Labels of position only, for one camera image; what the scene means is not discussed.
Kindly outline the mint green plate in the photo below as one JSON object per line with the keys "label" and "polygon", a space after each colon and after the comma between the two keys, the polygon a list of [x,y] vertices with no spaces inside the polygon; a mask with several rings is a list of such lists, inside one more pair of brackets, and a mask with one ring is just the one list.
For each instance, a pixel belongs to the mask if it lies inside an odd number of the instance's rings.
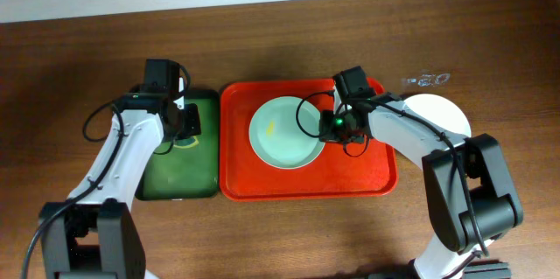
{"label": "mint green plate", "polygon": [[319,126],[318,109],[301,98],[281,96],[265,102],[253,114],[248,127],[249,143],[266,164],[295,170],[315,161],[325,148],[318,138],[306,135]]}

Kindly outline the white plate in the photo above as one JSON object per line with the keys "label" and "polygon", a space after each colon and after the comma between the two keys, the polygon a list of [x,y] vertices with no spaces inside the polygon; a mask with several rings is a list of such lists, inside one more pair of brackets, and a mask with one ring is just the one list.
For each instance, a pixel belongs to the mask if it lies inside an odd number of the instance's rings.
{"label": "white plate", "polygon": [[470,137],[472,130],[463,111],[452,101],[436,94],[415,94],[404,100],[423,119],[453,133]]}

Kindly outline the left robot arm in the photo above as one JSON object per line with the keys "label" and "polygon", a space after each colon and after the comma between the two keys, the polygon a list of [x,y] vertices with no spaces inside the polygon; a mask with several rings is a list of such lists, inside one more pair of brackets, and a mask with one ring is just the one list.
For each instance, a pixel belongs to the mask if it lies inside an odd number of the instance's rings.
{"label": "left robot arm", "polygon": [[35,246],[48,278],[152,278],[131,216],[150,159],[167,143],[200,134],[200,116],[185,97],[186,68],[170,59],[147,59],[143,82],[106,103],[110,131],[85,177],[61,202],[47,202],[25,253],[27,277]]}

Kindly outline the green yellow sponge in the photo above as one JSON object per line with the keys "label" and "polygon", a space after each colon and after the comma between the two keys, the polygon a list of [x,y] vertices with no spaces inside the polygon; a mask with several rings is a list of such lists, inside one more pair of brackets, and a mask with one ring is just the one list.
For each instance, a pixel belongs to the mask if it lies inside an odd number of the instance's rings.
{"label": "green yellow sponge", "polygon": [[199,140],[196,136],[189,136],[185,139],[176,140],[174,142],[174,147],[177,149],[191,149],[199,144]]}

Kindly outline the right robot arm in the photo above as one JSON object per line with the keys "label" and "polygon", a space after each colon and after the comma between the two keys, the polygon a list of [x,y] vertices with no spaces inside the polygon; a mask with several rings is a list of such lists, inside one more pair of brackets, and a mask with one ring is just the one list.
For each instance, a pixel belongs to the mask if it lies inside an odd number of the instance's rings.
{"label": "right robot arm", "polygon": [[509,278],[505,262],[483,262],[490,244],[523,221],[522,203],[498,141],[446,129],[391,94],[376,93],[364,70],[333,76],[331,110],[320,114],[323,143],[368,144],[399,151],[423,171],[434,235],[409,269],[393,278]]}

